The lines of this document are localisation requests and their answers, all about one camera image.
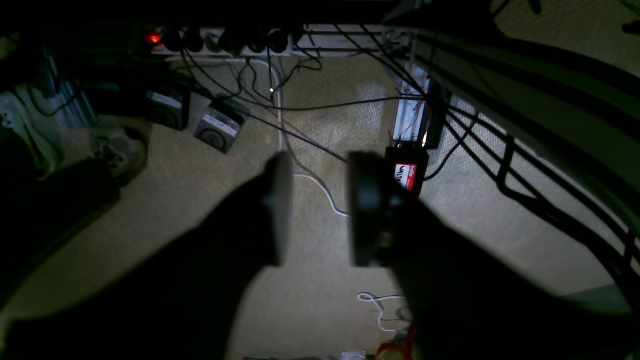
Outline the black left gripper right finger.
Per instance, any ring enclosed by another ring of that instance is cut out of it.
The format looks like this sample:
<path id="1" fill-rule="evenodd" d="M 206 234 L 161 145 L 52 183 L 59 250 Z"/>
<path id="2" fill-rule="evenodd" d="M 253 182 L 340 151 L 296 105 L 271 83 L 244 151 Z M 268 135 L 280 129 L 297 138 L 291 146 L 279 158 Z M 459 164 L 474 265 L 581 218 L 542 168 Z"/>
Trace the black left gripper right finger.
<path id="1" fill-rule="evenodd" d="M 352 261 L 391 270 L 425 360 L 625 360 L 639 313 L 604 313 L 553 296 L 446 225 L 402 187 L 387 160 L 347 160 Z"/>

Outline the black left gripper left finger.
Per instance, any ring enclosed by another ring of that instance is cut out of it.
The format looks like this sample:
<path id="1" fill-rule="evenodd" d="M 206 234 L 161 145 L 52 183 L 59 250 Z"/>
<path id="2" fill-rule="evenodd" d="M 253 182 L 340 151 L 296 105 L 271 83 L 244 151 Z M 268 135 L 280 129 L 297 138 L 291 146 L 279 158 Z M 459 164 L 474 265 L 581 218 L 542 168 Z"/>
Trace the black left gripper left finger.
<path id="1" fill-rule="evenodd" d="M 3 360 L 221 360 L 247 287 L 284 257 L 291 156 L 228 194 L 198 225 L 97 294 L 14 321 Z"/>

